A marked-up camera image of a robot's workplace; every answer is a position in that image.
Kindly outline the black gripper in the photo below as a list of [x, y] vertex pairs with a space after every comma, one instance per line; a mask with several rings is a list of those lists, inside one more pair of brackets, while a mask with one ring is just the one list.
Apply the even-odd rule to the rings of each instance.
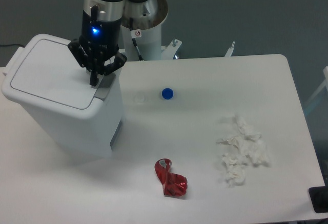
[[[91, 86], [98, 84], [98, 75], [109, 75], [124, 66], [127, 57], [118, 52], [118, 37], [121, 19], [116, 21], [95, 21], [83, 12], [81, 35], [68, 44], [68, 49], [82, 68], [90, 72]], [[115, 55], [113, 62], [104, 65], [105, 55]]]

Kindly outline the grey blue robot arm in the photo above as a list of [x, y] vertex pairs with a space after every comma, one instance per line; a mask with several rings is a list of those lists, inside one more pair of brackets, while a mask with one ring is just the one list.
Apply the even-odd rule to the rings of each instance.
[[166, 0], [84, 0], [81, 35], [68, 48], [96, 86], [128, 60], [160, 60], [167, 15]]

